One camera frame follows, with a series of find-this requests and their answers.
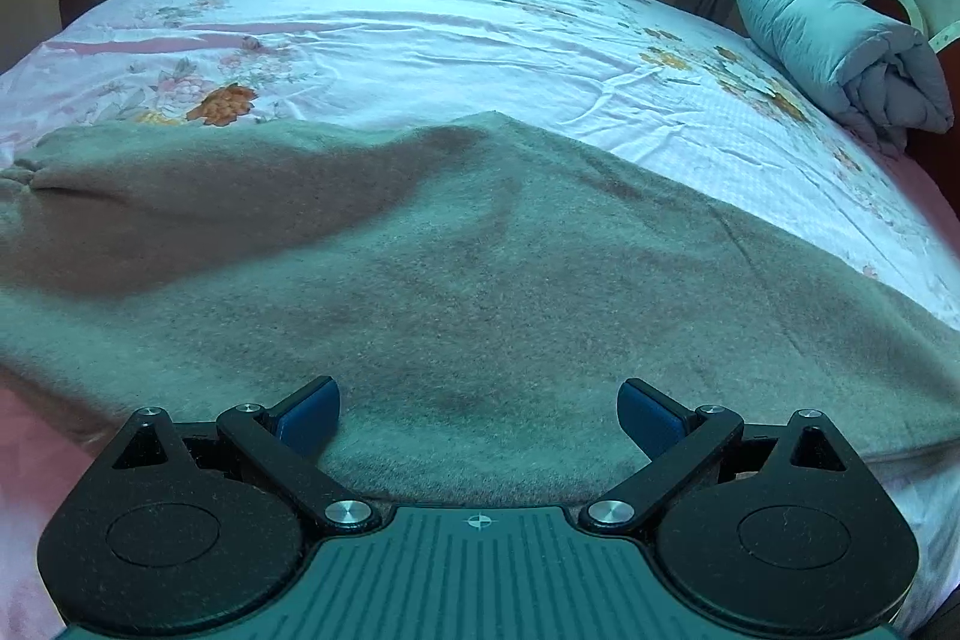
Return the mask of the rolled grey quilt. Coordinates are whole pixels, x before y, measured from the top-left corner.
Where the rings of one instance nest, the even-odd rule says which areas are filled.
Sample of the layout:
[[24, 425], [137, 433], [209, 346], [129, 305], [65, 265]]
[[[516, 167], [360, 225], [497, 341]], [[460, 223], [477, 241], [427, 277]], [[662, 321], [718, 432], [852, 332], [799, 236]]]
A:
[[912, 65], [926, 39], [857, 0], [737, 0], [755, 46], [823, 113], [878, 152], [898, 156], [907, 131], [932, 120], [949, 130]]

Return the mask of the grey-brown fleece pants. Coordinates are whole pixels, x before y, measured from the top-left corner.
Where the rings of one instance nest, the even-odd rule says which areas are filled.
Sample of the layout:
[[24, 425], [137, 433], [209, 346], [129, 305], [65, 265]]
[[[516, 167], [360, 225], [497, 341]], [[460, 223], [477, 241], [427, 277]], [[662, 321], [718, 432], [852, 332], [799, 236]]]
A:
[[322, 464], [381, 500], [581, 503], [638, 377], [862, 458], [958, 438], [958, 336], [788, 232], [485, 113], [409, 130], [62, 128], [2, 175], [2, 372], [98, 450], [340, 386]]

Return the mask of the floral white bed sheet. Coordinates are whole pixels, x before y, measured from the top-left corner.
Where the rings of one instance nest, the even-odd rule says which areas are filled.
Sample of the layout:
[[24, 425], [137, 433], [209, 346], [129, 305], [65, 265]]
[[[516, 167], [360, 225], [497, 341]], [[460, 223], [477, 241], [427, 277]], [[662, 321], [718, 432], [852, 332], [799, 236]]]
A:
[[5, 154], [70, 122], [394, 128], [494, 109], [757, 214], [958, 317], [958, 223], [916, 152], [866, 148], [752, 42], [656, 0], [107, 0], [3, 76]]

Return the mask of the red and white headboard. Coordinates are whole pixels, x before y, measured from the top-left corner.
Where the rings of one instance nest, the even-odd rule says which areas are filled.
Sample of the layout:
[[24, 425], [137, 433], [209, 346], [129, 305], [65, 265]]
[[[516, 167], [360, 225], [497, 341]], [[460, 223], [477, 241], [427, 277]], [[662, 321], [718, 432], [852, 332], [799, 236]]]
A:
[[929, 94], [928, 101], [944, 110], [950, 104], [953, 122], [949, 130], [935, 130], [934, 122], [924, 122], [907, 131], [907, 154], [928, 174], [946, 198], [953, 213], [958, 213], [958, 21], [947, 23], [931, 34], [926, 16], [916, 0], [859, 0], [864, 7], [911, 26], [926, 42], [912, 65], [923, 65], [911, 74], [918, 88]]

